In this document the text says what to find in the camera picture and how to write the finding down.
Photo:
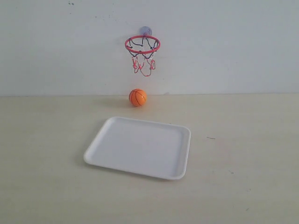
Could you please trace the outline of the white rectangular plastic tray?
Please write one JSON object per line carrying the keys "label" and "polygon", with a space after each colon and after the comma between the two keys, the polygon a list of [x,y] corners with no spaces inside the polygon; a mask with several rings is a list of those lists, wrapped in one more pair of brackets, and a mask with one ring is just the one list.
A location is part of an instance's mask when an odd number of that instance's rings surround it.
{"label": "white rectangular plastic tray", "polygon": [[179,180],[186,173],[191,141],[187,127],[125,117],[108,118],[84,153],[97,167]]}

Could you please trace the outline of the small orange basketball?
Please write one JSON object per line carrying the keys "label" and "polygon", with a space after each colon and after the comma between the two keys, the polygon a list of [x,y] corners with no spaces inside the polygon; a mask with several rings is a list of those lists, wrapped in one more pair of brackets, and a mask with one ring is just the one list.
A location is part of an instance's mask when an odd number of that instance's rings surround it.
{"label": "small orange basketball", "polygon": [[142,89],[133,89],[129,94],[129,101],[135,107],[143,106],[146,100],[147,94]]}

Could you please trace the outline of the red mini basketball hoop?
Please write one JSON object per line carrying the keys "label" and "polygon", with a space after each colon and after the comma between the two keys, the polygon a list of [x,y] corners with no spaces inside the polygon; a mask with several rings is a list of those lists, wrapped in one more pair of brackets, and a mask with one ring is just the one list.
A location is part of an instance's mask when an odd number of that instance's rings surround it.
{"label": "red mini basketball hoop", "polygon": [[129,37],[124,46],[131,56],[134,73],[151,76],[156,69],[154,56],[161,47],[160,40],[152,35],[152,29],[148,26],[139,28],[138,34]]}

